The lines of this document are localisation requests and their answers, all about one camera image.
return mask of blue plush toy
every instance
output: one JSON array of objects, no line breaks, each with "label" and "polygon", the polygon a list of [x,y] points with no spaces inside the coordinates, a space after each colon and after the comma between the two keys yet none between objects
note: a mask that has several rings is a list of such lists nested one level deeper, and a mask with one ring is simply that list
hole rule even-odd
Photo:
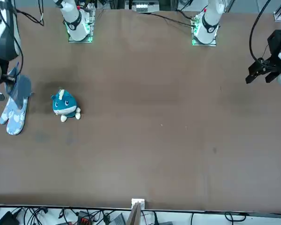
[{"label": "blue plush toy", "polygon": [[56,115],[61,115],[61,122],[65,122],[68,117],[80,119],[80,108],[77,107],[75,98],[64,89],[60,89],[56,95],[51,96],[53,100],[53,111]]}]

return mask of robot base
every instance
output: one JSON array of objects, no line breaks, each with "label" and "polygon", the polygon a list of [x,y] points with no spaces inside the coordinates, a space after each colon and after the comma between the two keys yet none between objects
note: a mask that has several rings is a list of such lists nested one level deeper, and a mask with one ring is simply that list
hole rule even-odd
[{"label": "robot base", "polygon": [[201,43],[194,35],[194,33],[197,31],[199,25],[200,25],[200,18],[197,16],[195,16],[192,20],[191,20],[191,24],[195,25],[196,27],[192,27],[192,45],[200,45],[200,46],[216,46],[216,36],[213,39],[213,41],[209,44],[203,44]]},{"label": "robot base", "polygon": [[92,43],[93,42],[93,35],[94,35],[94,26],[95,26],[95,19],[96,19],[96,9],[85,9],[85,12],[89,15],[87,17],[88,20],[86,20],[87,23],[90,23],[90,25],[85,24],[86,29],[89,31],[89,34],[81,41],[75,41],[71,38],[69,35],[69,43]]}]

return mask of black cable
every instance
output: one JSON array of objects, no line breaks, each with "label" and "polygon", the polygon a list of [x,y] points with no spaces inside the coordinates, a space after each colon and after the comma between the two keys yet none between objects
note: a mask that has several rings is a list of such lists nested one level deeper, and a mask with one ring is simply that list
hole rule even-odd
[{"label": "black cable", "polygon": [[111,213],[115,212],[115,210],[111,211],[110,213],[107,213],[106,215],[104,215],[103,213],[103,219],[101,219],[96,225],[98,225],[99,223],[101,223],[104,220],[104,216],[109,216]]},{"label": "black cable", "polygon": [[95,215],[97,215],[98,213],[100,213],[100,214],[99,214],[98,219],[95,219],[95,215],[93,215],[93,216],[92,216],[92,218],[94,218],[94,219],[93,219],[93,222],[95,222],[95,223],[96,223],[96,222],[98,222],[98,221],[99,221],[99,219],[100,219],[100,217],[101,217],[101,213],[102,213],[102,212],[103,212],[103,211],[101,211],[101,210],[100,210],[100,211],[98,211],[98,212],[95,214]]},{"label": "black cable", "polygon": [[206,7],[207,7],[208,5],[206,5],[202,10],[201,10],[201,12],[203,12],[204,11],[204,9],[206,9]]},{"label": "black cable", "polygon": [[11,211],[11,213],[13,213],[14,211],[16,211],[17,209],[22,209],[22,207],[15,208],[14,210]]},{"label": "black cable", "polygon": [[191,225],[192,225],[192,218],[193,218],[193,215],[194,215],[194,213],[192,214],[192,217],[191,217]]},{"label": "black cable", "polygon": [[23,12],[23,11],[17,9],[16,6],[15,6],[15,0],[14,0],[14,6],[15,6],[15,10],[16,10],[17,13],[21,13],[25,17],[30,19],[32,22],[38,23],[41,26],[44,26],[44,19],[43,19],[43,15],[44,15],[44,2],[43,2],[43,0],[41,0],[41,2],[42,2],[42,4],[40,4],[40,0],[38,0],[38,9],[39,9],[39,13],[40,13],[40,16],[41,16],[40,20],[37,20],[34,16],[30,15],[29,13],[26,13],[26,12]]},{"label": "black cable", "polygon": [[192,17],[187,16],[184,12],[182,12],[181,10],[177,9],[177,12],[181,13],[186,19],[191,20]]},{"label": "black cable", "polygon": [[264,63],[262,63],[262,62],[260,62],[260,61],[255,57],[255,55],[254,55],[254,53],[253,53],[253,50],[252,50],[252,36],[253,36],[254,29],[255,29],[255,27],[256,27],[256,25],[257,25],[257,23],[258,23],[258,21],[259,21],[261,15],[263,14],[264,10],[266,9],[267,5],[270,3],[270,1],[271,1],[271,0],[267,0],[267,2],[266,2],[265,5],[263,6],[262,10],[260,11],[259,15],[257,16],[257,18],[256,18],[256,20],[255,20],[255,22],[254,22],[254,24],[253,24],[253,26],[252,26],[252,29],[251,29],[251,32],[250,32],[250,38],[249,38],[249,48],[250,48],[250,54],[251,54],[252,58],[253,58],[256,62],[258,62],[258,63],[259,63],[262,67],[264,67],[264,68],[272,69],[272,68],[274,68],[274,67],[268,66],[268,65],[266,65],[266,64],[264,64]]},{"label": "black cable", "polygon": [[154,225],[159,225],[157,214],[155,211],[153,211],[153,213],[154,213]]},{"label": "black cable", "polygon": [[25,218],[26,218],[26,213],[27,213],[27,211],[28,211],[28,208],[26,209],[26,211],[25,211],[25,213],[24,213],[24,217],[23,217],[23,223],[24,223],[24,225],[26,225],[26,223],[25,223]]},{"label": "black cable", "polygon": [[39,221],[39,219],[37,218],[37,215],[40,213],[40,211],[41,211],[41,209],[39,208],[39,209],[37,209],[37,211],[35,212],[34,211],[34,209],[32,208],[32,211],[34,212],[34,219],[33,219],[33,223],[35,223],[34,221],[35,221],[35,219],[37,219],[37,224],[38,225],[43,225],[42,223],[41,223],[41,221]]},{"label": "black cable", "polygon": [[20,53],[21,53],[22,63],[21,63],[20,70],[19,70],[19,72],[18,72],[17,75],[16,75],[16,77],[17,77],[17,76],[21,73],[21,71],[22,71],[22,69],[23,69],[24,55],[23,55],[22,49],[21,49],[21,47],[20,47],[20,45],[19,45],[17,39],[15,38],[15,36],[13,35],[13,33],[11,32],[10,27],[9,27],[9,25],[7,24],[7,22],[5,21],[3,15],[2,15],[2,13],[1,13],[1,10],[0,10],[0,17],[1,17],[1,20],[4,22],[4,24],[6,25],[8,31],[9,31],[10,36],[13,37],[13,39],[14,39],[14,41],[15,41],[16,45],[18,46],[18,48],[19,48],[19,50],[20,50]]},{"label": "black cable", "polygon": [[141,212],[142,212],[142,215],[143,215],[143,217],[144,217],[145,224],[147,225],[147,220],[146,220],[145,214],[144,214],[144,212],[143,212],[143,211],[141,211]]},{"label": "black cable", "polygon": [[226,218],[229,222],[231,222],[232,225],[233,225],[234,222],[244,222],[244,221],[247,219],[247,216],[246,216],[246,215],[243,215],[243,217],[244,217],[244,218],[242,218],[242,219],[234,219],[231,213],[225,212],[225,218]]},{"label": "black cable", "polygon": [[160,17],[160,18],[173,21],[173,22],[175,22],[175,23],[179,23],[179,24],[182,24],[182,25],[185,25],[185,26],[189,26],[189,27],[195,27],[195,25],[191,25],[191,24],[188,24],[188,23],[184,23],[184,22],[180,22],[180,21],[177,21],[177,20],[173,20],[173,19],[168,18],[168,17],[165,17],[165,16],[163,16],[163,15],[158,15],[158,14],[155,14],[155,13],[150,13],[150,14],[148,14],[148,15],[155,15],[155,16],[158,16],[158,17]]},{"label": "black cable", "polygon": [[265,50],[263,52],[262,58],[263,58],[264,54],[266,53],[267,47],[268,47],[268,44],[267,44],[267,46],[266,46],[266,48],[265,48]]},{"label": "black cable", "polygon": [[70,210],[71,210],[76,216],[79,216],[79,212],[75,212],[72,208],[70,208]]},{"label": "black cable", "polygon": [[189,0],[189,1],[185,4],[185,6],[183,6],[183,8],[180,9],[180,10],[182,11],[183,9],[185,9],[185,7],[190,6],[190,5],[192,4],[192,2],[193,2],[193,0]]}]

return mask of floor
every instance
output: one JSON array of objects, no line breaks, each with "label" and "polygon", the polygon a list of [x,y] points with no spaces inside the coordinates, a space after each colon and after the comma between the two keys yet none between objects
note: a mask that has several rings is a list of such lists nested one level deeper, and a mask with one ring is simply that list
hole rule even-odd
[{"label": "floor", "polygon": [[[53,0],[43,0],[45,7],[54,7]],[[16,1],[17,7],[36,7],[37,0],[21,0]],[[208,0],[194,0],[190,7],[186,7],[185,11],[200,11],[205,5],[207,5]],[[232,13],[258,13],[262,9],[266,0],[235,0],[233,7],[231,8]],[[273,13],[278,6],[281,4],[281,0],[272,0],[270,4],[266,7],[266,13]]]}]

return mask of electronic device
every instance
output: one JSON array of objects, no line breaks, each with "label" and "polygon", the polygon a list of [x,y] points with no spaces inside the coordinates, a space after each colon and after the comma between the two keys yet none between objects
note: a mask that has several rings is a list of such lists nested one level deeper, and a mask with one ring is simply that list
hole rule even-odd
[{"label": "electronic device", "polygon": [[17,216],[22,209],[19,209],[17,212],[12,214],[10,211],[4,214],[4,216],[0,219],[0,225],[19,225],[19,221],[17,220]]},{"label": "electronic device", "polygon": [[[129,0],[125,0],[125,9],[129,9]],[[159,0],[134,0],[133,11],[138,13],[153,13],[159,11]]]}]

